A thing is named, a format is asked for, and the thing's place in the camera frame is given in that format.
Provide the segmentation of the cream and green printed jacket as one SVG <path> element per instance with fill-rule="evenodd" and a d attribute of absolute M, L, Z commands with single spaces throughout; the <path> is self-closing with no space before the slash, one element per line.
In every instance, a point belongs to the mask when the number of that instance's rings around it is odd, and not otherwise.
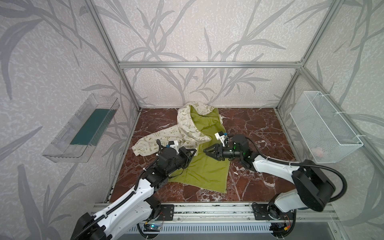
<path fill-rule="evenodd" d="M 157 140 L 162 144 L 177 141 L 182 147 L 196 149 L 187 169 L 176 171 L 172 182 L 225 193 L 230 163 L 216 161 L 203 152 L 218 143 L 218 132 L 226 132 L 219 110 L 204 103 L 188 102 L 178 110 L 176 125 L 139 139 L 132 150 L 136 156 L 152 155 L 158 149 Z"/>

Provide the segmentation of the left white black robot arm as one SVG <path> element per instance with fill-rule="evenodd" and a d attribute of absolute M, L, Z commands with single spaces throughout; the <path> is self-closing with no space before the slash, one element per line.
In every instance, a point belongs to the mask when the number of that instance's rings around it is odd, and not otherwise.
<path fill-rule="evenodd" d="M 159 147 L 156 159 L 139 174 L 134 186 L 120 198 L 94 215 L 85 213 L 74 228 L 73 240 L 117 240 L 133 226 L 160 214 L 154 194 L 170 175 L 188 167 L 196 149 Z"/>

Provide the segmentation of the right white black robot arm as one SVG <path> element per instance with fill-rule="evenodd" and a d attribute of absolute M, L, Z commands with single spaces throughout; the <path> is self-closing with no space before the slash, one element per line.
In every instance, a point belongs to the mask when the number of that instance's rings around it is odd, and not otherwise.
<path fill-rule="evenodd" d="M 317 165 L 311 160 L 284 161 L 264 155 L 253 141 L 244 135 L 215 134 L 217 144 L 204 149 L 204 153 L 217 161 L 238 160 L 253 172 L 274 175 L 292 183 L 291 191 L 275 195 L 267 205 L 253 204 L 255 213 L 279 220 L 283 215 L 298 209 L 322 212 L 328 203 L 345 195 L 348 183 L 339 171 Z"/>

